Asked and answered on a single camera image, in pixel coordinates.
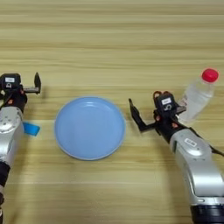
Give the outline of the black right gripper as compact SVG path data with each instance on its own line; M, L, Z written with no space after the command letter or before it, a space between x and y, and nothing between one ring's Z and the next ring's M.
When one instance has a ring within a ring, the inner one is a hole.
M171 141L172 136L186 128L184 124L179 122L177 115L181 114L186 110L184 106L177 106L172 110L163 111L162 109L154 110L154 119L155 124L146 124L140 116L138 109L133 104L133 101L129 99L129 109L131 113L131 117L135 121L138 129L141 132L147 130L153 130L156 124L156 132L164 138L164 140L169 143Z

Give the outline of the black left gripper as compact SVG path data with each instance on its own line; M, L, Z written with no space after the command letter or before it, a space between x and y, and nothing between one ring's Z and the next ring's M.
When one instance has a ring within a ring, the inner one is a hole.
M34 77L35 87L22 88L7 90L3 96L3 104L0 106L0 109L6 107L16 107L24 112L25 105L28 102L28 94L40 94L41 92L41 79L39 73L35 73Z

